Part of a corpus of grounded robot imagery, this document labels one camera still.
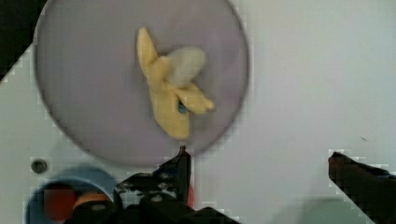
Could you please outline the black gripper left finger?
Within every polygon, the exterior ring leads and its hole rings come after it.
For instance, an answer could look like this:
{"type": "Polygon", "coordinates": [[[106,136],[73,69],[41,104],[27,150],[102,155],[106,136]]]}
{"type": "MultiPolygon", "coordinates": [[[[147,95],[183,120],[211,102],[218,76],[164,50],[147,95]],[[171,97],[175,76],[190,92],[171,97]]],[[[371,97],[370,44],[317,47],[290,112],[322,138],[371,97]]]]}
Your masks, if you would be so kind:
{"type": "Polygon", "coordinates": [[[176,224],[189,210],[191,155],[181,146],[177,155],[152,173],[138,173],[113,190],[117,224],[176,224]]]}

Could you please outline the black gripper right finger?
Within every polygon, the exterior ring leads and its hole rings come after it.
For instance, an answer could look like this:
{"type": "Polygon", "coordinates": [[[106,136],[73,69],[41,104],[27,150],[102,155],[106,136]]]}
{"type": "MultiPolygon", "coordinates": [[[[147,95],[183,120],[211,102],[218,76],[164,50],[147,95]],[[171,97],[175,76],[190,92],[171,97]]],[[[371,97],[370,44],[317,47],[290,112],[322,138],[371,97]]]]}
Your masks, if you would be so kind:
{"type": "Polygon", "coordinates": [[[375,224],[395,224],[396,180],[387,170],[334,152],[328,159],[330,180],[375,224]]]}

